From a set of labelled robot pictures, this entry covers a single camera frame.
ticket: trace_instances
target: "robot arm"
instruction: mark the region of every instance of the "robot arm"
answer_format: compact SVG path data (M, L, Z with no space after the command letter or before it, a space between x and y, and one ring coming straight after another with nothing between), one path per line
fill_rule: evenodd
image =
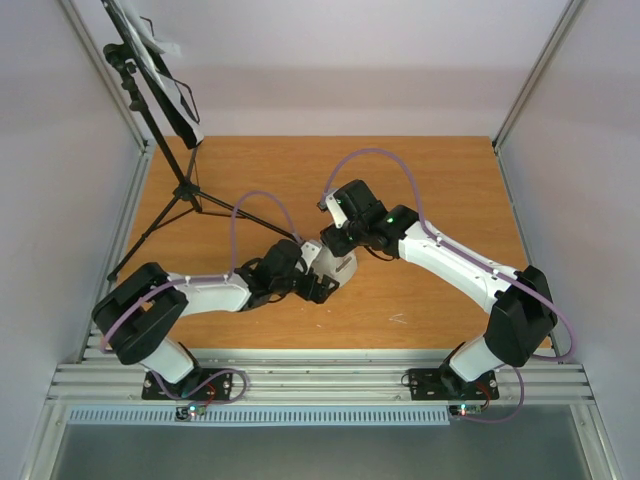
M124 365L140 363L173 384L177 393L191 391L202 377L197 361L166 338L175 322L187 315L262 307L276 295L295 293L324 303L355 273L355 255L335 258L316 241L304 245L280 240L264 258L236 268L231 275L183 276L147 263L96 305L93 320L104 335L144 295L159 290L148 308L140 306L109 339Z
M334 190L319 207L333 217L321 237L334 255L365 246L404 259L435 273L490 314L485 334L458 347L441 368L452 392L502 364L524 365L557 323L544 305L498 276L517 279L551 299L542 272L531 266L518 272L492 262L428 222L425 232L415 211L403 205L387 211L362 180Z

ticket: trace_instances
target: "gray wall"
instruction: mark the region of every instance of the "gray wall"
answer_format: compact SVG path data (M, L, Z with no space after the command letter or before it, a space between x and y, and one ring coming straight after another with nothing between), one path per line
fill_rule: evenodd
M99 43L100 2L77 2ZM494 135L565 0L132 0L209 135Z
M60 7L0 15L0 478L88 325L137 148Z
M640 3L590 0L504 149L534 261L578 331L626 478L640 421Z

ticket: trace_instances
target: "wooden table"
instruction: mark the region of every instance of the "wooden table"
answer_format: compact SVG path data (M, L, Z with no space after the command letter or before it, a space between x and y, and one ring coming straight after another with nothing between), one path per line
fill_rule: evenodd
M189 152L169 139L181 164ZM198 153L204 191L234 203L249 190L275 194L304 238L318 238L330 216L316 208L334 166L363 147L388 149L409 165L427 218L452 238L498 262L526 266L498 164L484 137L210 137ZM393 161L365 155L342 169L335 186L361 178L387 208L415 208L409 183ZM165 206L176 182L158 150L140 202L132 243ZM205 205L209 211L221 211ZM182 203L175 213L188 207ZM243 208L285 227L270 200ZM230 266L229 219L191 213L155 232L122 271L156 261L181 274L223 273ZM280 237L237 222L239 262L262 256ZM171 337L190 348L452 348L484 331L487 315L435 275L404 261L382 262L357 250L354 278L325 303L295 295L243 313L179 320Z

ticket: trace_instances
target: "black tripod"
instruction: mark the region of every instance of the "black tripod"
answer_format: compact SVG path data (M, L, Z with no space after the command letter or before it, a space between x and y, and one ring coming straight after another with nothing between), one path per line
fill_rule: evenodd
M167 159L167 162L169 163L169 166L171 167L173 174L178 180L178 186L173 191L173 198L169 201L167 206L164 207L164 209L160 212L160 214L156 217L156 219L151 223L151 225L149 225L149 228L147 228L144 231L144 233L140 236L140 238L135 243L135 245L131 247L131 249L127 252L124 258L120 261L120 263L118 263L118 265L116 265L113 271L107 276L107 280L114 281L118 277L118 273L120 272L120 270L122 270L125 264L131 259L131 257L138 251L138 249L142 246L142 244L149 237L149 235L151 235L154 231L164 227L165 225L168 225L174 222L175 220L178 220L179 218L185 216L190 212L196 212L202 215L214 215L214 216L226 216L226 217L230 216L229 214L224 214L224 213L205 212L202 208L202 199L208 200L227 210L233 210L233 205L227 202L224 202L216 197L213 197L208 193L203 192L197 183L193 183L191 181L191 176L194 173L194 171L196 174L196 179L198 175L197 173L198 167L196 165L196 155L198 152L198 147L195 147L191 153L191 160L189 161L189 166L187 168L186 174L182 172L180 165L178 165L178 162L176 161L176 158L173 155L173 152L169 148L169 145L164 139L164 136L160 132L160 129L158 128L158 124L153 118L153 115L151 115L147 102L145 101L144 97L140 93L140 90L138 90L138 86L136 85L135 79L132 76L132 74L136 72L137 67L133 61L132 55L130 55L130 51L128 47L126 45L109 44L104 48L104 55L109 65L111 65L120 74L120 77L122 78L122 88L126 90L129 93L129 96L131 97L131 104L129 105L129 108L133 112L140 112L140 114L142 115L142 118L144 119L145 123L149 127L149 130L151 131L153 138L155 139L158 146L160 147L160 150L162 150L164 157ZM174 205L176 205L181 200L184 202L189 202L191 204L191 208L168 220L164 220L165 217L171 211L171 209L174 207ZM262 220L261 218L256 217L255 215L251 215L250 213L247 213L243 210L238 210L238 218L246 218L246 219L252 220L264 227L269 228L270 230L273 230L274 232L277 232L281 235L284 235L285 237L295 240L294 236L291 233L287 232L286 230L283 230L280 227L272 225L271 223L265 220Z

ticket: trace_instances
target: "black mounting bracket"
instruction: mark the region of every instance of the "black mounting bracket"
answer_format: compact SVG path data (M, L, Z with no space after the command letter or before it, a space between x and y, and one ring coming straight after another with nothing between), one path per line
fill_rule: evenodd
M190 375L189 383L193 385L192 388L197 387L202 382L204 382L211 375L214 375L218 372L222 371L220 368L198 368L198 375ZM193 395L185 398L185 400L196 401L196 402L207 402L209 400L219 401L219 400L229 400L231 388L233 387L232 383L232 374L227 373L225 375L220 375L219 377L214 378L209 382L209 384L214 389L213 399L211 398L211 388L207 388L205 385ZM164 386L170 393L181 396L182 391L185 390L182 382L173 385L171 383L164 382ZM142 387L142 399L143 400L169 400L173 401L173 399L167 397L167 395L162 391L160 385L156 381L156 378L153 376L151 372L147 372L144 377L144 383Z
M451 392L441 379L440 368L412 368L403 377L403 385L409 388L411 400L449 400L467 402L470 400L486 400L487 395L478 387L482 385L489 393L491 400L500 398L496 375L492 371L486 372L475 382L466 384L458 394Z

